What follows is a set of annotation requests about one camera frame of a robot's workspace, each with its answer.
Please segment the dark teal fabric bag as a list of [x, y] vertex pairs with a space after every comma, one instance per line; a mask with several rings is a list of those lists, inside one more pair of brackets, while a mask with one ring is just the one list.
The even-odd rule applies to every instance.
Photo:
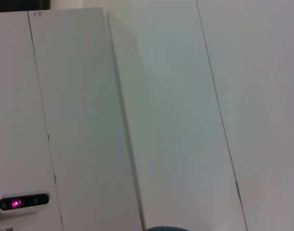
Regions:
[[179, 227], [172, 226], [156, 226], [146, 229], [145, 231], [189, 231]]

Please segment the white cabinet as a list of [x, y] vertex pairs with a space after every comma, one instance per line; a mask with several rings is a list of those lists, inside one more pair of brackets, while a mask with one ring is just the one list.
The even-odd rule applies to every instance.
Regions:
[[99, 9], [0, 13], [0, 195], [49, 192], [24, 231], [142, 231]]

